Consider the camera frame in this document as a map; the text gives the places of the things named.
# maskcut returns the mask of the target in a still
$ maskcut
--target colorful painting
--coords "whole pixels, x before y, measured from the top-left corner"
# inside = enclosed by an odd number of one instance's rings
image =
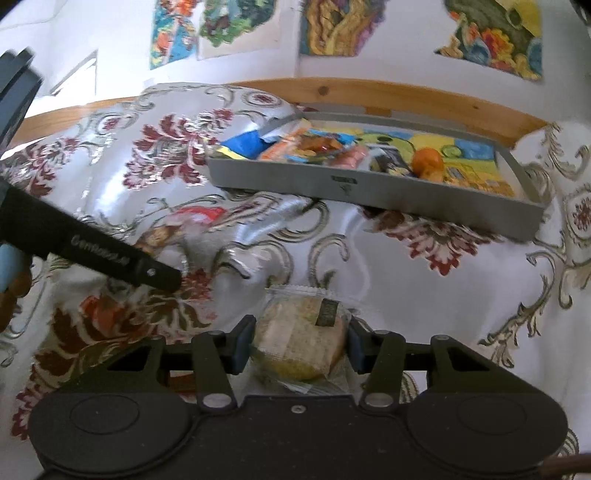
[[[199,30],[203,57],[274,47],[281,38],[277,4],[277,0],[206,0]]]
[[[333,124],[323,126],[321,129],[355,135],[357,143],[369,147],[396,149],[407,166],[412,165],[415,152],[423,148],[433,148],[441,155],[445,165],[443,172],[445,183],[509,197],[514,196],[511,186],[496,166],[493,145],[420,131],[377,132],[362,128],[339,128]],[[371,169],[380,170],[376,165]]]
[[[156,0],[150,70],[186,59],[197,51],[197,31],[191,20],[198,0]]]
[[[542,29],[537,0],[444,0],[457,27],[436,53],[542,78]]]
[[[384,21],[387,0],[306,0],[300,53],[355,57]]]

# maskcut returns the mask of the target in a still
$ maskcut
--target painting on wall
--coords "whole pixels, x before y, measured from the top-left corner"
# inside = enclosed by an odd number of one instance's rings
[[[542,79],[542,28],[537,0],[444,0],[457,22],[436,53]]]
[[[202,58],[277,48],[282,0],[206,0],[199,29]]]
[[[156,0],[150,70],[186,59],[197,51],[192,18],[198,0]]]
[[[387,0],[306,0],[300,53],[355,57],[384,21]]]

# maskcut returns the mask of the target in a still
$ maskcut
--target blue package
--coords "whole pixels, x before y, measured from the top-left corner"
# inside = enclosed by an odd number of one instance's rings
[[[251,130],[229,138],[221,142],[220,145],[250,160],[256,160],[261,153],[271,146],[271,144],[261,140],[258,130]]]

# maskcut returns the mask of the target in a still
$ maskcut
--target wooden headboard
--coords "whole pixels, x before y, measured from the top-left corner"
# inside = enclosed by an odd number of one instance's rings
[[[391,111],[427,115],[463,124],[469,132],[513,147],[524,135],[546,125],[540,118],[478,98],[426,87],[376,80],[296,78],[254,80],[236,85],[273,93],[291,103],[335,103],[365,108],[370,115],[390,116]],[[99,108],[130,98],[116,98],[32,116],[22,123],[11,146],[60,132]]]

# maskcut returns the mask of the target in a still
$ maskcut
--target gray tray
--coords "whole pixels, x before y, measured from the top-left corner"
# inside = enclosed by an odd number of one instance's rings
[[[520,241],[533,239],[538,230],[545,209],[538,192],[511,153],[490,139],[463,131],[372,115],[307,112],[304,117],[311,121],[363,124],[366,128],[377,130],[418,130],[493,145],[499,170],[518,197],[509,198],[476,189],[372,171],[225,158],[208,160],[212,183],[224,188],[291,193],[400,210],[491,231]]]

